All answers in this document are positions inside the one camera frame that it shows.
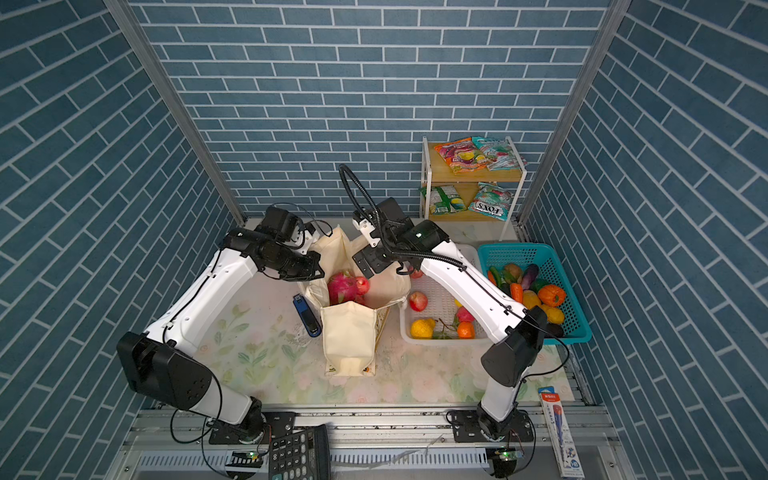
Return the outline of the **red apple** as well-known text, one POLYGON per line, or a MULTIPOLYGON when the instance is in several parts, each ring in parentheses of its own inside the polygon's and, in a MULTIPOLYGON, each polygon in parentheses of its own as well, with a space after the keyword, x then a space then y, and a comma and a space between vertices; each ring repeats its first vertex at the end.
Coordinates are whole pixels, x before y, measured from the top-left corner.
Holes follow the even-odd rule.
POLYGON ((355 285, 356 285, 358 295, 365 295, 370 290, 369 280, 363 276, 358 276, 355 278, 355 285))
POLYGON ((428 298, 423 292, 414 291, 409 295, 408 303, 412 311, 423 312, 428 306, 428 298))

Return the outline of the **pink dragon fruit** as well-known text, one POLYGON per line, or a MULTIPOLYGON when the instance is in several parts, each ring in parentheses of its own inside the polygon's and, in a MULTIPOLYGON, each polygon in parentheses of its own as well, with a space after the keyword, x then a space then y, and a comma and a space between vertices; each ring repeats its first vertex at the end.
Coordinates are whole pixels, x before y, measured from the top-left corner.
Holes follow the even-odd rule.
POLYGON ((346 272, 338 272, 327 283, 330 305, 339 305, 353 301, 358 296, 357 280, 346 272))

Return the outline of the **cream floral tote bag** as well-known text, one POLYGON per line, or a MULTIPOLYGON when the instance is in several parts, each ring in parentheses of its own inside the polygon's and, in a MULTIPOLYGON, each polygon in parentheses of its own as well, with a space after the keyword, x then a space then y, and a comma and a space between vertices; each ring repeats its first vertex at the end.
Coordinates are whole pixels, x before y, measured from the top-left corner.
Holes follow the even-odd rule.
POLYGON ((310 247, 321 256, 325 276, 303 282, 299 291, 322 323, 321 339, 327 376, 373 376, 375 354, 390 310, 400 306, 411 289, 409 277, 396 273, 390 265, 368 280, 369 290, 356 299, 332 302, 332 279, 344 281, 344 291, 356 285, 362 276, 352 255, 368 243, 358 236, 349 239, 341 227, 321 237, 310 247))

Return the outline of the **colourful snack bag top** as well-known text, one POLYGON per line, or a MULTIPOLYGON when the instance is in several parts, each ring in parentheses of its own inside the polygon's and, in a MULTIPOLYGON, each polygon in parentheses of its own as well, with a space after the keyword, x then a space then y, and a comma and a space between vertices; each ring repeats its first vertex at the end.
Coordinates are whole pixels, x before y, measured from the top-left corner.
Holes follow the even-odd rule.
POLYGON ((446 162, 454 174, 471 173, 489 167, 497 155, 488 148, 485 137, 468 137, 448 143, 435 144, 432 149, 446 162))

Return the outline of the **teal snack bag top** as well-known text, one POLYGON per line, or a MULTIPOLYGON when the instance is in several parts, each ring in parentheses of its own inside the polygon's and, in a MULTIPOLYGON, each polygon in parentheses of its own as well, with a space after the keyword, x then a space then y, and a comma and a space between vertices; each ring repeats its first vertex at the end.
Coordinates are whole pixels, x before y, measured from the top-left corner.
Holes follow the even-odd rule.
POLYGON ((507 140, 473 137, 472 143, 489 171, 520 170, 525 165, 516 147, 507 140))

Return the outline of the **yellow potato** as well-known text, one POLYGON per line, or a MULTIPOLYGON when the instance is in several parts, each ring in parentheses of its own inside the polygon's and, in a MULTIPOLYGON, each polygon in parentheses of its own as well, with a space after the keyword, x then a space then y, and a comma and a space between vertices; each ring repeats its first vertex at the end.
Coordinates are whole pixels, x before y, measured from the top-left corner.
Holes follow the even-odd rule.
POLYGON ((538 297, 538 294, 533 290, 525 290, 523 292, 522 300, 523 300, 523 305, 528 310, 532 310, 533 308, 540 306, 542 304, 540 298, 538 297))

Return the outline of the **orange pumpkin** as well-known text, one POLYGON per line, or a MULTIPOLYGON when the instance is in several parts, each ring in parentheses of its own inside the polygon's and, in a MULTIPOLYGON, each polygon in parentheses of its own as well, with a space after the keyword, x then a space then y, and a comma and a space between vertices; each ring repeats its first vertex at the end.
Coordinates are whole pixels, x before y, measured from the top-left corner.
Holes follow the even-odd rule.
POLYGON ((557 285, 549 284, 541 287, 537 292, 540 301, 549 307, 557 308, 567 299, 567 293, 557 285))

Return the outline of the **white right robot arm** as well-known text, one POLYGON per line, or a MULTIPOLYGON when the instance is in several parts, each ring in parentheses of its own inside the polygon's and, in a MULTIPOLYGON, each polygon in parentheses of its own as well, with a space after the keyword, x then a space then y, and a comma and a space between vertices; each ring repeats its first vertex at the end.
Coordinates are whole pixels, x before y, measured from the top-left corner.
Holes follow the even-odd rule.
POLYGON ((506 295, 468 263, 436 223, 413 223, 392 198, 368 209, 356 205, 354 225, 369 243, 360 251, 366 277, 393 262, 409 264, 440 284, 479 322, 492 341, 481 357, 489 382, 480 411, 497 423, 505 421, 543 346, 546 313, 539 307, 528 309, 506 295))

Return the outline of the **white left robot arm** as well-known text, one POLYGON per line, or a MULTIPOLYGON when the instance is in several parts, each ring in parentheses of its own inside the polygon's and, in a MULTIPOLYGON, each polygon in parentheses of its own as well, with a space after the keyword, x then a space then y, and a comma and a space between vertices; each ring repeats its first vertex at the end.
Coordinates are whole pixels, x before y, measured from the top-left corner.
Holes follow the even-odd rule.
POLYGON ((235 228, 188 290, 141 333, 125 333, 117 356, 130 389, 183 411, 228 424, 247 439, 265 428, 259 400, 236 392, 195 360, 208 329, 240 288, 259 273, 281 281, 323 277, 312 245, 321 231, 296 229, 282 242, 263 228, 235 228))

